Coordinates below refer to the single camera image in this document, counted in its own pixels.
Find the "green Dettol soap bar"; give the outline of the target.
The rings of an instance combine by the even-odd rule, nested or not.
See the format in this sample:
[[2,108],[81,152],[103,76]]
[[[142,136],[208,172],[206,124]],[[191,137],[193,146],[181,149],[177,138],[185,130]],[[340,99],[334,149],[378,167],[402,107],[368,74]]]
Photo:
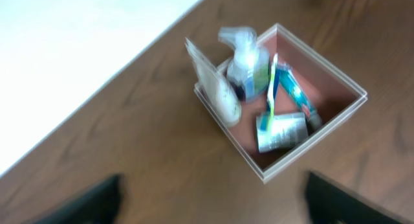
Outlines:
[[309,136],[304,113],[274,115],[272,121],[269,121],[268,117],[268,113],[256,117],[259,153],[280,148],[294,148]]

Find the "small green toothpaste tube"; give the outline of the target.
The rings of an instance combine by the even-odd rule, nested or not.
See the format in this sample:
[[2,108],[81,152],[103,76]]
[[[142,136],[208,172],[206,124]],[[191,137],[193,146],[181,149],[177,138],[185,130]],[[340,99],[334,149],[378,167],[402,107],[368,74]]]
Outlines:
[[279,63],[277,65],[279,71],[279,82],[298,109],[305,114],[305,118],[311,128],[316,131],[321,128],[322,120],[318,114],[316,107],[305,94],[292,73],[292,67],[287,63]]

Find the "clear pump sanitizer bottle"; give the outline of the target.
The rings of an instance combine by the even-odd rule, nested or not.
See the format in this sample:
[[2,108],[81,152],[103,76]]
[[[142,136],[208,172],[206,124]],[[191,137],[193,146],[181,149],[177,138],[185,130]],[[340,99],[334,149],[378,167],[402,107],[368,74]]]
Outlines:
[[268,49],[257,44],[257,34],[251,27],[222,27],[218,40],[234,50],[226,78],[236,95],[246,102],[254,100],[268,86]]

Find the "white cream tube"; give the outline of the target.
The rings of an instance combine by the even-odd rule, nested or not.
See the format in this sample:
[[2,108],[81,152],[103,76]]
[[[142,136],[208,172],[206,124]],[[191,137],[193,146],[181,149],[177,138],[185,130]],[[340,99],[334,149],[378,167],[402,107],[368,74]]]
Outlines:
[[242,108],[234,89],[190,39],[186,38],[185,45],[202,90],[217,115],[226,127],[236,125],[240,121]]

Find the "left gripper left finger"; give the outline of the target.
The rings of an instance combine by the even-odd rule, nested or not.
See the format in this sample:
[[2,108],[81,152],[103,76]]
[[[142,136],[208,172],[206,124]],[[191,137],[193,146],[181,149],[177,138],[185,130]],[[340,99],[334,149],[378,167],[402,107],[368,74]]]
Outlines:
[[124,176],[113,174],[66,203],[28,219],[35,224],[115,223],[124,201]]

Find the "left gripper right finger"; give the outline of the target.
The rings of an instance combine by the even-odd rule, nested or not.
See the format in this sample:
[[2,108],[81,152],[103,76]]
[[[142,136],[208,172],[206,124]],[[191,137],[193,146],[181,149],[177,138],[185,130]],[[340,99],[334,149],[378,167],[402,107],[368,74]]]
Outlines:
[[408,220],[369,201],[340,183],[309,170],[303,188],[311,223],[392,223]]

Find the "green white toothbrush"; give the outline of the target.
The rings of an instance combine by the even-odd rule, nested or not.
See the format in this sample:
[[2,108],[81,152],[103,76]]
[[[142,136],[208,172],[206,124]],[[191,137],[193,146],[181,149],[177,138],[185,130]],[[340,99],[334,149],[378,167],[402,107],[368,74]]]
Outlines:
[[276,95],[279,85],[279,71],[278,66],[278,53],[275,53],[272,59],[272,65],[270,66],[270,80],[267,90],[267,112],[262,115],[259,129],[261,131],[269,132],[272,127],[272,121],[274,118],[274,106],[276,101]]

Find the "white box pink interior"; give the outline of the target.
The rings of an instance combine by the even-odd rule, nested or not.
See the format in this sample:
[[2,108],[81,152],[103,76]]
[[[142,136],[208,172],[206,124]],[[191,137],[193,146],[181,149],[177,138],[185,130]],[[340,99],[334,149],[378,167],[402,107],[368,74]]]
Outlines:
[[[263,93],[249,102],[241,100],[236,95],[241,104],[242,114],[240,121],[232,127],[224,125],[204,94],[199,81],[195,84],[194,91],[253,171],[265,182],[352,115],[366,101],[367,93],[350,77],[280,24],[275,24],[263,34],[257,35],[257,44],[266,47],[270,53],[269,79],[272,59],[275,53],[278,53],[278,64],[287,63],[292,67],[295,79],[318,111],[322,126],[314,131],[306,120],[309,136],[302,143],[294,148],[280,148],[259,153],[256,117],[267,112],[268,86]],[[225,78],[233,57],[216,66]],[[279,83],[274,115],[298,112],[303,113]]]

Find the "blue disposable razor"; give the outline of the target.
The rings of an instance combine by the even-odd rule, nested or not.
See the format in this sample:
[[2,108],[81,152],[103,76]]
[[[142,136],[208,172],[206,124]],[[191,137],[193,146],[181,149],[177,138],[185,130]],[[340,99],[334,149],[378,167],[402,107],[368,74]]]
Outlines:
[[271,68],[270,69],[270,75],[274,76],[273,78],[270,78],[268,89],[267,89],[267,111],[270,113],[274,112],[274,104],[276,101],[278,86],[279,86],[279,80],[280,80],[280,70]]

